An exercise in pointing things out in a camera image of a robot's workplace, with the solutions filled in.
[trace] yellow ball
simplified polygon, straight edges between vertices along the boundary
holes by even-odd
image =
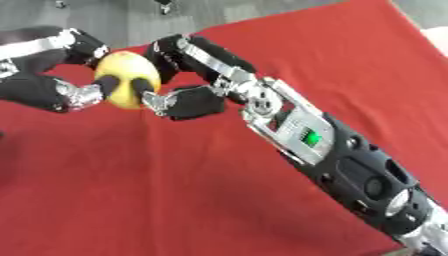
[[[107,100],[125,109],[140,108],[140,99],[137,98],[131,86],[133,79],[147,79],[154,92],[159,91],[161,86],[156,67],[145,57],[128,51],[115,52],[101,60],[95,71],[95,79],[105,75],[113,75],[120,79],[120,84]]]

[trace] fingertip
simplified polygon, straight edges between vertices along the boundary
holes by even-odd
[[[118,87],[120,79],[113,75],[105,75],[97,79],[94,83],[100,85],[104,98],[107,98]]]
[[[142,95],[145,91],[154,92],[154,87],[148,79],[135,78],[131,81],[131,86],[138,96]]]

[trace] gray floor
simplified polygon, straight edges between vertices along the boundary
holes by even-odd
[[[173,33],[342,0],[174,1],[174,12],[161,16],[153,0],[66,0],[70,7],[62,10],[54,7],[53,0],[0,0],[0,30],[57,24],[82,28],[112,47],[125,47]],[[394,2],[422,28],[448,25],[448,0]]]

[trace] green light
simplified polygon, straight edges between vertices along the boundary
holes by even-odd
[[[302,142],[312,148],[316,146],[320,139],[321,136],[319,136],[319,134],[308,128],[302,137]]]

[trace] red tablecloth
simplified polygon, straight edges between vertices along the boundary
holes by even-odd
[[[447,206],[447,61],[392,5],[352,1],[201,34],[364,133]],[[55,73],[92,80],[76,66]],[[173,84],[197,81],[184,75]],[[396,247],[290,167],[235,106],[172,123],[107,103],[57,115],[1,102],[0,117],[1,255],[378,255]]]

